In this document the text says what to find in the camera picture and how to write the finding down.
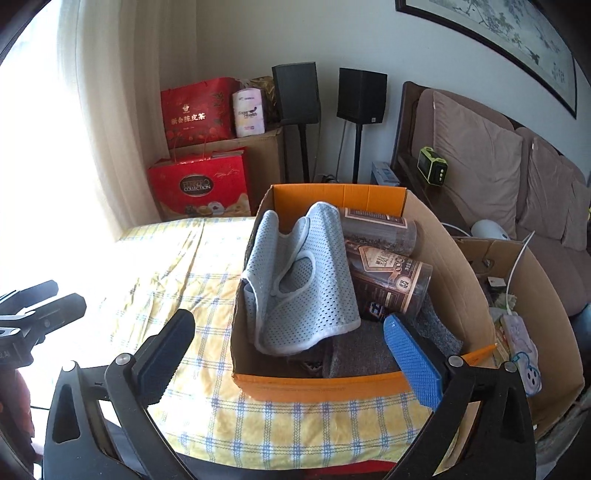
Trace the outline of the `person's left hand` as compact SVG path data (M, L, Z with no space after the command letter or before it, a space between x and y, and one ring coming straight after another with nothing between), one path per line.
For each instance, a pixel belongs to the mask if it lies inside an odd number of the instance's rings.
M31 471L36 459L30 392L17 370L1 371L1 432L16 457Z

